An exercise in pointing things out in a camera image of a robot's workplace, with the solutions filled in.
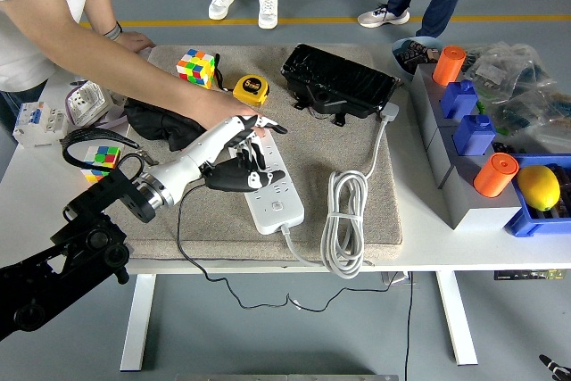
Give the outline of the person's right hand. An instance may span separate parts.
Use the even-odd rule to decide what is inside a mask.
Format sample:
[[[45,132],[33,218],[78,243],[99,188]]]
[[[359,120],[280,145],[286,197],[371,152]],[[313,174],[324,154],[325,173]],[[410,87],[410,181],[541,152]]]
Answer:
[[[193,100],[191,118],[207,130],[233,116],[259,115],[251,106],[224,92],[198,89]]]

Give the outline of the person's left hand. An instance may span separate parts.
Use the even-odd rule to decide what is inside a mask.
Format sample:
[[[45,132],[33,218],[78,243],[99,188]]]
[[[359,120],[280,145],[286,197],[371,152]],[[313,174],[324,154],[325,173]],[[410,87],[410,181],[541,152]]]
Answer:
[[[149,37],[135,31],[123,31],[115,41],[136,54],[147,48],[155,47],[155,43]]]

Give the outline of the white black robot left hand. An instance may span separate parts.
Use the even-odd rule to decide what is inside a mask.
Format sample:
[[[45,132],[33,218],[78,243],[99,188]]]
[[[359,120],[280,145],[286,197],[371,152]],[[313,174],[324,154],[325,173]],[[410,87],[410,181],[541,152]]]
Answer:
[[[141,185],[152,189],[161,203],[169,207],[182,200],[188,184],[201,178],[207,187],[225,192],[262,189],[285,173],[267,171],[256,128],[269,128],[278,134],[287,132],[264,116],[230,117],[196,138],[173,161],[150,167],[141,175]]]

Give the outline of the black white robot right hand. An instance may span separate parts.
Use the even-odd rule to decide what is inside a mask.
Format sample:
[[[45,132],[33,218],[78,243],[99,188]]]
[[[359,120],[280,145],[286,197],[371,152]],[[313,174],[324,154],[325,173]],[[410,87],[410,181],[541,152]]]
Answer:
[[[544,354],[540,354],[539,359],[550,371],[554,381],[571,381],[571,371],[569,367],[559,365],[556,361]]]

